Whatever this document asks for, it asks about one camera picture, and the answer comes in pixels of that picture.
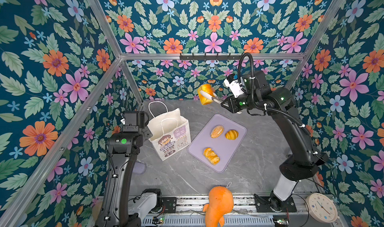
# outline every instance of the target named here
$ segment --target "orange plush toy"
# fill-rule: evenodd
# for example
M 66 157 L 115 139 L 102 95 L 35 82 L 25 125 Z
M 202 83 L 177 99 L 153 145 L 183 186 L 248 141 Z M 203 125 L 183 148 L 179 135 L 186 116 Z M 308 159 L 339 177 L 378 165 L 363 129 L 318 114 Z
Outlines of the orange plush toy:
M 223 186 L 216 186 L 209 191 L 209 204 L 204 205 L 205 226 L 217 227 L 224 225 L 224 215 L 233 209 L 232 192 Z

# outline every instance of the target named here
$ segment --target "bread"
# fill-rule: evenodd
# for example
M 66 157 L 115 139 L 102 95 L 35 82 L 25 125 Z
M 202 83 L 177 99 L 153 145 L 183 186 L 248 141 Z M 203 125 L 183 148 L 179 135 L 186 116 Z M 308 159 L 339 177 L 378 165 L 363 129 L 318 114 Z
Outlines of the bread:
M 216 165 L 220 161 L 220 158 L 211 148 L 206 148 L 203 154 L 213 165 Z
M 222 133 L 224 133 L 224 127 L 222 125 L 216 126 L 212 132 L 211 132 L 211 137 L 212 138 L 217 138 L 219 137 Z

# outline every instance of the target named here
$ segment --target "croissant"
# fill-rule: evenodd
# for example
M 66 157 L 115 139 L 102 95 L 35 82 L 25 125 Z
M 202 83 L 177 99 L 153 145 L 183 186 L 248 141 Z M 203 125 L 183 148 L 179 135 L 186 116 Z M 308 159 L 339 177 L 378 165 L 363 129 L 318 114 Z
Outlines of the croissant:
M 211 148 L 206 148 L 203 154 L 213 165 L 216 165 L 220 161 L 220 158 Z

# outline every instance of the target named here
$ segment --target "purple tray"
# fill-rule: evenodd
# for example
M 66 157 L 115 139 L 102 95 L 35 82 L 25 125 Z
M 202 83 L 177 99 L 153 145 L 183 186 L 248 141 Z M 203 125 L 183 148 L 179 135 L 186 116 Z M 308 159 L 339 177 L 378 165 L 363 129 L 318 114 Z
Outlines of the purple tray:
M 217 125 L 224 127 L 224 133 L 218 138 L 211 138 L 211 132 Z M 231 129 L 237 130 L 239 133 L 235 140 L 228 140 L 225 137 L 225 134 Z M 188 152 L 214 171 L 221 173 L 227 167 L 246 133 L 247 129 L 245 127 L 227 119 L 221 114 L 215 114 L 189 145 Z M 217 165 L 212 165 L 203 155 L 206 148 L 211 148 L 220 158 L 220 162 Z

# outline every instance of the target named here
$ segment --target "orange flower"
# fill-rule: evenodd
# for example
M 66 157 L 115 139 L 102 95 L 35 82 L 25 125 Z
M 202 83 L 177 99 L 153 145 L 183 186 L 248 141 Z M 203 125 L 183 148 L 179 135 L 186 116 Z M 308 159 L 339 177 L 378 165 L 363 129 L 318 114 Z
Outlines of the orange flower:
M 212 32 L 216 32 L 218 29 L 220 29 L 221 20 L 218 18 L 217 15 L 214 15 L 208 21 L 208 24 L 208 28 L 212 30 Z
M 119 24 L 119 28 L 121 28 L 125 32 L 132 32 L 133 29 L 135 28 L 135 26 L 132 23 L 132 20 L 130 18 L 127 18 L 127 16 L 125 15 L 123 16 L 119 15 L 117 22 Z
M 251 54 L 254 53 L 260 53 L 260 50 L 263 49 L 264 45 L 262 45 L 264 42 L 258 37 L 253 38 L 247 41 L 247 44 L 244 45 L 244 52 L 249 52 Z
M 47 153 L 47 149 L 51 149 L 57 139 L 57 131 L 54 131 L 53 124 L 48 123 L 45 126 L 44 121 L 36 121 L 35 127 L 28 125 L 23 134 L 26 136 L 20 138 L 20 147 L 27 147 L 24 153 L 32 156 L 37 151 L 37 156 L 42 156 Z
M 305 128 L 307 128 L 309 130 L 309 132 L 311 133 L 311 137 L 313 137 L 313 129 L 312 129 L 312 126 L 309 126 L 308 124 L 305 125 Z
M 317 5 L 319 5 L 322 1 L 323 1 L 323 0 L 315 0 L 315 1 L 314 1 L 314 4 L 317 6 Z
M 314 61 L 315 69 L 317 71 L 323 71 L 329 65 L 328 61 L 331 60 L 331 56 L 329 55 L 330 51 L 327 49 L 323 49 L 320 53 L 316 55 L 316 59 Z
M 116 126 L 113 128 L 113 132 L 112 132 L 112 134 L 120 133 L 120 131 L 121 131 L 120 126 L 116 125 Z
M 198 17 L 198 18 L 197 18 L 197 21 L 198 21 L 199 23 L 203 23 L 203 22 L 204 22 L 204 17 L 203 17 L 203 16 Z
M 97 51 L 96 60 L 99 61 L 99 67 L 103 69 L 103 71 L 107 71 L 109 66 L 111 65 L 111 60 L 109 59 L 109 54 L 105 52 L 104 49 L 99 49 Z
M 305 14 L 302 18 L 299 18 L 299 20 L 295 24 L 296 31 L 303 32 L 304 30 L 310 27 L 310 24 L 312 23 L 312 21 L 313 21 L 312 15 Z
M 180 45 L 180 41 L 174 38 L 169 38 L 169 40 L 166 40 L 164 42 L 164 50 L 167 51 L 167 54 L 181 54 L 181 50 L 183 49 L 183 46 Z
M 84 206 L 80 206 L 77 211 L 76 211 L 76 214 L 77 215 L 81 215 L 81 213 L 83 212 L 83 209 L 84 209 Z
M 352 216 L 351 224 L 353 227 L 368 227 L 368 224 L 362 221 L 359 216 Z
M 319 171 L 316 173 L 317 178 L 319 179 L 319 184 L 324 187 L 324 181 L 323 176 L 319 173 Z
M 117 0 L 109 0 L 109 2 L 113 5 L 116 6 L 118 4 Z
M 223 0 L 209 0 L 212 6 L 220 6 L 223 3 Z
M 43 59 L 44 68 L 48 69 L 48 73 L 60 77 L 62 74 L 65 74 L 69 69 L 67 57 L 63 56 L 63 53 L 60 51 L 50 50 L 49 55 L 45 54 Z
M 377 52 L 372 51 L 369 56 L 364 58 L 365 64 L 362 65 L 363 69 L 367 69 L 366 72 L 379 72 L 380 67 L 384 67 L 384 49 L 379 49 Z
M 379 137 L 382 137 L 382 138 L 380 139 L 380 143 L 384 146 L 384 129 L 378 129 L 378 130 L 377 130 L 377 135 L 378 135 Z
M 151 89 L 151 88 L 147 88 L 145 90 L 145 93 L 149 96 L 155 96 L 156 95 L 156 91 L 154 89 Z

